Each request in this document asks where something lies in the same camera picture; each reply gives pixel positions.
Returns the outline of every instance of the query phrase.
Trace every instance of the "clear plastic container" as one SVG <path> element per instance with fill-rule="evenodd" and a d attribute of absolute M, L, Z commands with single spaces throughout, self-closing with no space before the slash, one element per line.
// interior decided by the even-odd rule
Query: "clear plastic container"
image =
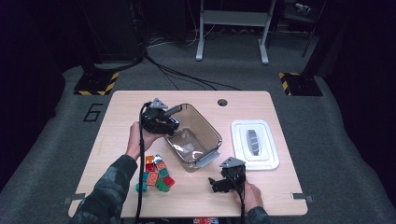
<path fill-rule="evenodd" d="M 183 168 L 194 172 L 219 156 L 221 136 L 192 105 L 181 106 L 173 115 L 180 120 L 179 128 L 165 139 Z"/>

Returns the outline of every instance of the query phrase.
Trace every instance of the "sleeve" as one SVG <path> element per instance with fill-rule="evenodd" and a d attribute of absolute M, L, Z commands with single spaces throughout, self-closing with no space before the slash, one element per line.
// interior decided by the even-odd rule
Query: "sleeve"
<path fill-rule="evenodd" d="M 254 207 L 248 211 L 248 220 L 250 224 L 271 224 L 272 220 L 265 212 L 265 210 L 260 207 Z"/>
<path fill-rule="evenodd" d="M 69 224 L 118 223 L 136 169 L 137 163 L 133 158 L 127 155 L 119 157 L 95 184 L 93 192 L 78 205 Z"/>

